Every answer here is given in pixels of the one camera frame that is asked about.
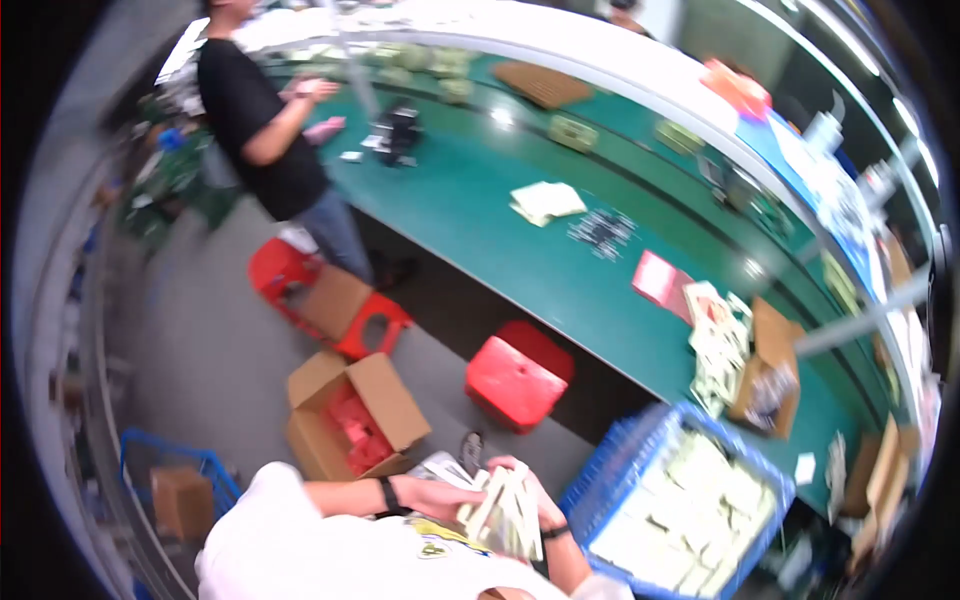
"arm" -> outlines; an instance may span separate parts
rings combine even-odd
[[[557,509],[553,517],[540,517],[540,528],[543,531],[557,529],[566,525],[566,517]],[[587,558],[580,551],[573,534],[565,534],[543,541],[543,553],[549,569],[550,581],[568,596],[593,573],[587,563]]]
[[[397,478],[392,477],[391,483],[396,490]],[[370,516],[387,510],[380,482],[375,479],[307,481],[303,483],[303,488],[323,516]]]
[[[400,506],[441,520],[452,521],[461,504],[479,504],[486,497],[481,492],[468,492],[410,475],[394,475],[390,483]],[[303,488],[323,516],[370,516],[387,510],[383,490],[376,479],[349,483],[308,481]]]
[[[488,463],[488,469],[496,467],[515,469],[519,461],[513,456],[500,456]],[[537,514],[540,530],[548,531],[566,525],[566,516],[550,498],[537,475],[530,472],[527,483],[537,491]],[[563,593],[570,596],[574,590],[589,577],[593,570],[587,558],[580,551],[573,534],[567,532],[559,537],[543,541],[543,553],[546,555],[550,582]]]
[[[283,156],[303,129],[303,122],[310,116],[317,101],[313,96],[298,96],[266,127],[258,131],[243,145],[243,158],[250,164],[266,166]]]

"black bracelet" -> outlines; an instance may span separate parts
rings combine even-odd
[[[554,538],[559,538],[563,534],[568,534],[568,533],[570,533],[570,526],[564,523],[563,525],[561,525],[560,527],[557,527],[556,529],[547,529],[546,531],[541,531],[540,537],[543,538],[544,540],[552,540]]]
[[[407,516],[413,513],[405,506],[400,506],[396,500],[396,490],[394,484],[390,483],[390,477],[377,477],[380,482],[380,488],[383,490],[383,501],[387,505],[387,510],[383,513],[377,513],[374,518],[383,518],[384,516]]]

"blue plastic crate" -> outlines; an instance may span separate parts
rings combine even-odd
[[[619,511],[639,483],[643,473],[655,460],[660,449],[684,427],[711,436],[731,456],[743,464],[757,479],[774,492],[777,504],[769,522],[747,548],[731,579],[716,596],[729,600],[743,580],[754,569],[760,557],[777,534],[787,509],[796,495],[796,487],[767,459],[744,443],[729,427],[712,419],[692,404],[656,405],[638,417],[613,424],[603,442],[584,465],[577,479],[567,488],[560,502],[574,538],[597,572],[605,573],[630,585],[634,593],[656,600],[685,600],[687,596],[640,581],[589,552],[589,547]]]
[[[124,464],[127,460],[127,453],[133,444],[142,444],[156,450],[159,456],[170,455],[175,460],[185,463],[191,463],[197,468],[201,475],[213,483],[213,510],[214,517],[219,520],[221,516],[229,512],[236,504],[242,494],[236,482],[227,473],[227,470],[220,463],[220,459],[213,450],[202,450],[185,445],[172,444],[159,436],[141,431],[135,427],[130,427],[120,436],[120,470],[118,476],[121,482],[124,482]],[[150,490],[134,488],[133,493],[141,502],[150,503],[153,501]]]

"red box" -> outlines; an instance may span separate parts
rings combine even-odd
[[[666,308],[693,326],[684,297],[684,286],[688,283],[693,283],[693,277],[649,250],[643,251],[634,272],[634,289],[650,302]]]

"black t-shirt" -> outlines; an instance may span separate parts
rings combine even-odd
[[[285,106],[250,57],[232,41],[208,39],[197,60],[197,86],[217,143],[274,219],[287,221],[320,199],[330,182],[302,135],[272,164],[250,164],[241,155],[244,144]]]

